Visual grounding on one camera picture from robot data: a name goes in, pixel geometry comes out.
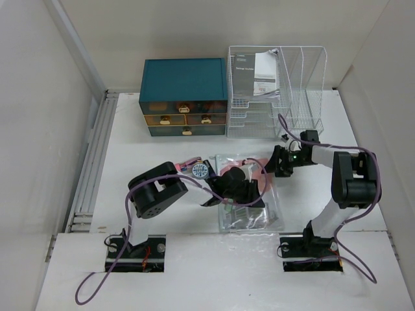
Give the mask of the clear zip pouch red card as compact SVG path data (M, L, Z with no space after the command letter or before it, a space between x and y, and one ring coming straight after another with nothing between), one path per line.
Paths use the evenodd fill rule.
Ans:
M282 231L284 221L273 175L264 169L270 155L218 154L218 176L224 182L219 204L220 233L271 233Z

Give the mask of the pink multicolour pen bundle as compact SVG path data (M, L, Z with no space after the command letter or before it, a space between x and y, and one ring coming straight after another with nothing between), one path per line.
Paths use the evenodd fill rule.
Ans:
M186 172L186 171L188 171L188 170L191 170L191 168L192 168L195 164L197 164L197 163L201 163L201 162L202 162L202 158L201 158L201 157L193 157L193 158L188 159L188 160L186 160L186 161L184 161L184 162L181 162L181 163L176 163L176 164L175 164L175 167L176 167L176 170L177 170L178 172Z

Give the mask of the grey setup guide booklet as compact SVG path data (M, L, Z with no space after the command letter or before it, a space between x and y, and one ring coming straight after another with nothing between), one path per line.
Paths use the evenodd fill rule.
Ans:
M278 98L279 51L237 53L233 57L232 89L237 97Z

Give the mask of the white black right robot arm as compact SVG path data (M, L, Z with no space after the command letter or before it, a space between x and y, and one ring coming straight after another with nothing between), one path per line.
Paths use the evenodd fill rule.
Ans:
M340 245L337 235L369 210L381 198L376 156L362 148L322 144L315 130L300 138L285 137L285 145L274 147L267 167L277 178L290 177L295 168L324 165L331 169L331 199L322 212L310 220L301 236L280 238L284 258L334 257Z

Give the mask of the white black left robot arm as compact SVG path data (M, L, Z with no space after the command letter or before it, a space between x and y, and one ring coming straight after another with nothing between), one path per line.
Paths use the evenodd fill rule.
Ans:
M177 205L177 231L208 233L276 231L283 227L265 155L217 155L209 160L164 162L128 183L128 225L123 230L126 257L151 249L148 229L141 226Z

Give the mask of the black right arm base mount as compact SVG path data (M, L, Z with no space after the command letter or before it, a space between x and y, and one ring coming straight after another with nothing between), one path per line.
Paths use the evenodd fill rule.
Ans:
M279 236L284 272L343 272L334 238L304 237L303 233Z

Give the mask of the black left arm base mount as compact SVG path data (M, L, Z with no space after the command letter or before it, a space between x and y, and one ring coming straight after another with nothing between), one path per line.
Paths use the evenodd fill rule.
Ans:
M109 235L104 240L107 247L105 272L108 272L124 245L126 232ZM149 235L147 240L138 244L129 243L115 264L112 272L116 273L162 273L165 269L165 252L167 239L165 235Z

